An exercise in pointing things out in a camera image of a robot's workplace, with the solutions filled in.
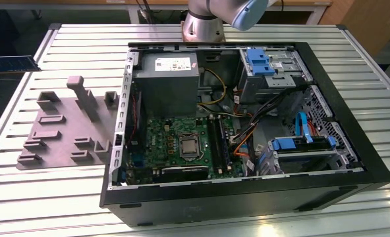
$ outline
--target metal slatted table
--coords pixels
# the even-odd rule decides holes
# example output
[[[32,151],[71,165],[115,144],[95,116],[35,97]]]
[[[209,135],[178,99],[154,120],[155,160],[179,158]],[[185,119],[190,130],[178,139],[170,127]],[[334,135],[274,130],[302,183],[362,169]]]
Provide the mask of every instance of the metal slatted table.
[[[336,26],[226,27],[227,41],[306,41],[390,169],[390,79],[349,31]],[[95,96],[121,90],[127,43],[181,41],[179,25],[63,25],[50,30],[0,119],[0,234],[15,236],[390,236],[390,184],[322,211],[131,229],[99,208],[103,166],[20,171],[16,158],[31,131],[42,91],[74,96],[82,75]]]

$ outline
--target open computer tower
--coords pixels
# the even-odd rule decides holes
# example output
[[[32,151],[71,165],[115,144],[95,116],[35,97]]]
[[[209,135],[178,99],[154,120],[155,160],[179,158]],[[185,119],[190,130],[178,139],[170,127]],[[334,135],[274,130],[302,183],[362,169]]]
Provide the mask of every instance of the open computer tower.
[[[130,226],[322,209],[390,172],[302,42],[137,43],[100,207]]]

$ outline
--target cpu socket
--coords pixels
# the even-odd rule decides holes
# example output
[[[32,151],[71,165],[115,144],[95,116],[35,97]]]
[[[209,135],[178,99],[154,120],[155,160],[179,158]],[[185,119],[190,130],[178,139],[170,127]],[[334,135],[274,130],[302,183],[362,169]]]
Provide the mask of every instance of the cpu socket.
[[[179,134],[179,153],[186,161],[194,161],[199,157],[199,136],[197,133]]]

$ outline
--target yellow wire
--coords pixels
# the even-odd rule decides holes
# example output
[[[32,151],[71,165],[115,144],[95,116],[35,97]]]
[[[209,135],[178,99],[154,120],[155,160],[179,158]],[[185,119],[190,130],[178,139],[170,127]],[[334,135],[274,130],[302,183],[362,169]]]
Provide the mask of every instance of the yellow wire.
[[[222,85],[223,85],[223,95],[222,95],[222,97],[218,100],[210,101],[210,102],[198,103],[199,105],[213,105],[213,104],[221,102],[222,99],[225,99],[225,96],[226,96],[226,85],[225,85],[223,79],[219,77],[219,75],[217,75],[217,73],[214,71],[211,71],[211,69],[206,68],[205,70],[209,71],[209,72],[211,72],[211,74],[219,79],[219,81],[222,82]]]

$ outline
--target power supply label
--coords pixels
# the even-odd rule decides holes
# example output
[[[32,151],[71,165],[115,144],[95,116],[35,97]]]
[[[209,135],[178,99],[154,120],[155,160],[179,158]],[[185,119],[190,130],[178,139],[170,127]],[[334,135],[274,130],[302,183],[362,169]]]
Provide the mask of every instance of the power supply label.
[[[158,58],[155,60],[155,71],[190,71],[190,58]]]

